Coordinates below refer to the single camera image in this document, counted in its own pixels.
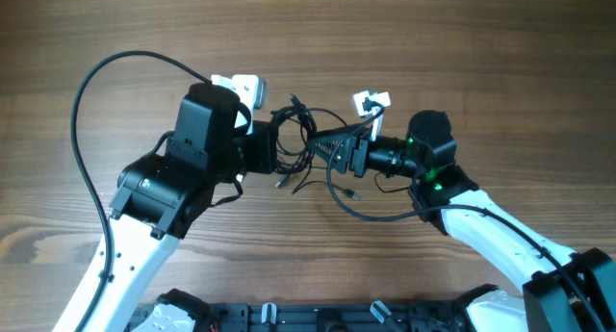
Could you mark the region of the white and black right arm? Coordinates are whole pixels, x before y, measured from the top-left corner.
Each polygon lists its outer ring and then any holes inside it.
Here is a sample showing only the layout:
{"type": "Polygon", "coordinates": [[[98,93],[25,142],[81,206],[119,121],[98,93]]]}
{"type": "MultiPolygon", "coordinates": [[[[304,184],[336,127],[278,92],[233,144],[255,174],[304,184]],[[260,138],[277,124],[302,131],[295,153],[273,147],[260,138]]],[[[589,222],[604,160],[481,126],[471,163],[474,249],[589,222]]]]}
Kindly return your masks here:
{"type": "Polygon", "coordinates": [[[484,285],[454,303],[459,331],[612,331],[615,263],[598,248],[555,243],[509,215],[455,161],[444,112],[413,115],[405,139],[374,136],[366,124],[320,131],[308,148],[328,170],[363,176],[372,169],[412,183],[410,217],[431,223],[496,267],[520,292],[484,285]]]}

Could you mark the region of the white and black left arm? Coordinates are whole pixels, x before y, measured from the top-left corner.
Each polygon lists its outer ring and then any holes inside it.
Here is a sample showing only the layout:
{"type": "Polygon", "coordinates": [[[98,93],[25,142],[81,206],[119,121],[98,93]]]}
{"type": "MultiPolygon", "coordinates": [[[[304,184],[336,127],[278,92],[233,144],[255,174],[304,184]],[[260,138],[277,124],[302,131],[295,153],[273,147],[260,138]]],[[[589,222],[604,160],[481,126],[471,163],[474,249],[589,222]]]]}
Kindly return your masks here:
{"type": "Polygon", "coordinates": [[[277,130],[252,118],[264,99],[255,75],[190,86],[174,129],[120,172],[97,253],[55,330],[124,329],[193,222],[216,206],[216,185],[274,171],[277,130]]]}

